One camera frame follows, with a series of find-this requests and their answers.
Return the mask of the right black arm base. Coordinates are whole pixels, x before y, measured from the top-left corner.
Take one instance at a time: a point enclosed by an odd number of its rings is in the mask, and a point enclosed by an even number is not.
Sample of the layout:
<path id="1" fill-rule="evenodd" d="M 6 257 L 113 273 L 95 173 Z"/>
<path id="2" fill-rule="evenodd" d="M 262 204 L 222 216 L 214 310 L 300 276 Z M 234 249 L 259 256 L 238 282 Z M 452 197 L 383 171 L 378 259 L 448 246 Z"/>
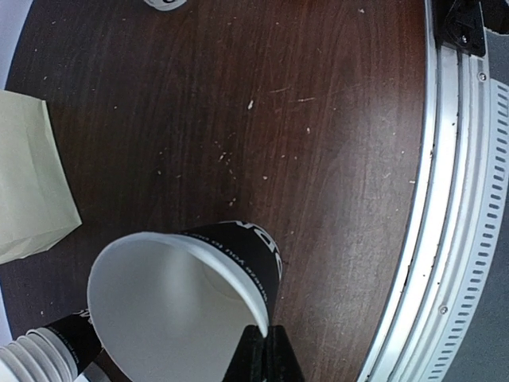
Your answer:
<path id="1" fill-rule="evenodd" d="M 434 0 L 433 32 L 439 45 L 477 57 L 486 55 L 480 1 Z"/>

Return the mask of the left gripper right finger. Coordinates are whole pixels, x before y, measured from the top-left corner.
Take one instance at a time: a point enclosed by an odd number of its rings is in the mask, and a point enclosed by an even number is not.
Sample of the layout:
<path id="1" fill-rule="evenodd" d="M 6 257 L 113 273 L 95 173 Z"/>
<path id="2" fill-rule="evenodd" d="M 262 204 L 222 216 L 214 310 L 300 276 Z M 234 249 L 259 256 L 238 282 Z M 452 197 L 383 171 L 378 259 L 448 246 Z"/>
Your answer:
<path id="1" fill-rule="evenodd" d="M 305 380 L 293 347 L 282 325 L 270 326 L 265 347 L 266 381 L 303 382 Z"/>

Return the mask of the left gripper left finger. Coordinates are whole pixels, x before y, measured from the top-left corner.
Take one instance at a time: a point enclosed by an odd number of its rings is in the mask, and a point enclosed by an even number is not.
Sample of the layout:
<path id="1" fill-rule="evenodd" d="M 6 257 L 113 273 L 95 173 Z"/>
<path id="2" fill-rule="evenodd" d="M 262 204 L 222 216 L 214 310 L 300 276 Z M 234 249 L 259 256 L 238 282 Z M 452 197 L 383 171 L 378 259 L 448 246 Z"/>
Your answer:
<path id="1" fill-rule="evenodd" d="M 265 340 L 255 325 L 248 325 L 239 340 L 223 382 L 264 381 Z"/>

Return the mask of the black paper coffee cup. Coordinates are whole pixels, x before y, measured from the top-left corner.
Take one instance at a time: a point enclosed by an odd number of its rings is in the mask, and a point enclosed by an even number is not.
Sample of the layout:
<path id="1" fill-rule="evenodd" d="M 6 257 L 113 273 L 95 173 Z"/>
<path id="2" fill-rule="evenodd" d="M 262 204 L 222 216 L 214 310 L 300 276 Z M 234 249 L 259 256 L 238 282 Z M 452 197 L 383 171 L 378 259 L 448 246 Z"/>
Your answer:
<path id="1" fill-rule="evenodd" d="M 282 277 L 274 239 L 229 220 L 108 244 L 87 284 L 92 324 L 132 381 L 220 381 L 244 329 L 267 334 Z"/>

